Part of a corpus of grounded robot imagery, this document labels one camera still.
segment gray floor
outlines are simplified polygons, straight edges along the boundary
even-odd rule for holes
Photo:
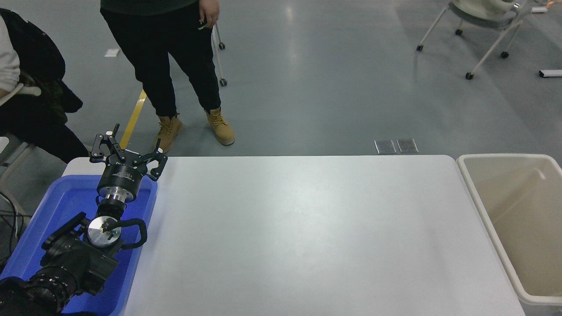
[[[509,49],[470,71],[497,32],[467,25],[448,12],[415,47],[444,0],[223,1],[220,52],[228,86],[223,113],[236,143],[219,145],[206,126],[187,78],[172,65],[180,118],[187,128],[170,156],[375,155],[374,140],[414,138],[421,154],[521,152],[562,161],[562,4],[529,15]],[[97,1],[3,0],[57,43],[65,81],[84,101],[68,126],[87,144],[122,125],[141,91],[98,12]],[[151,150],[158,123],[144,105],[128,148]],[[14,191],[38,205],[65,165],[41,150],[20,168]]]

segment tan work boot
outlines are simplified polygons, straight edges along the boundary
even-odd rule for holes
[[[172,148],[175,137],[183,130],[183,124],[178,119],[178,114],[171,119],[167,116],[158,117],[160,119],[160,131],[154,140],[154,146],[160,139],[160,148],[163,153],[167,153]]]
[[[211,110],[211,114],[207,114],[207,120],[209,121],[209,126],[215,131],[216,139],[221,145],[230,146],[234,143],[234,132],[220,113],[220,108]]]

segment yellow floor line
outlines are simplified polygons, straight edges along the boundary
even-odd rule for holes
[[[131,118],[127,123],[127,127],[125,128],[125,133],[123,133],[123,137],[121,138],[121,142],[119,143],[119,146],[121,146],[122,149],[125,149],[127,147],[127,144],[129,143],[131,134],[133,134],[133,129],[135,128],[139,115],[141,114],[144,100],[146,100],[146,93],[144,92],[144,90],[142,90],[140,93],[141,94],[139,96],[139,100],[137,101],[137,105],[135,105],[135,109],[133,110]]]

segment blue tray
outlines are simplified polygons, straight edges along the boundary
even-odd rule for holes
[[[97,211],[96,188],[100,178],[100,175],[68,175],[54,181],[0,278],[14,276],[28,280],[41,269],[39,262],[45,254],[41,245],[49,235],[81,211],[86,213],[88,219],[93,219]],[[156,201],[157,183],[143,178],[140,188],[137,199],[127,203],[123,219],[140,218],[148,226]],[[121,237],[126,243],[138,241],[138,227],[123,228]],[[142,247],[120,250],[116,255],[119,264],[105,283],[103,291],[95,296],[74,296],[63,312],[94,312],[99,316],[119,315],[129,297],[141,249]]]

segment beige bin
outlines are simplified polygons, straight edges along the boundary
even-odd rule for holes
[[[562,169],[545,155],[463,155],[466,185],[522,302],[562,305]]]

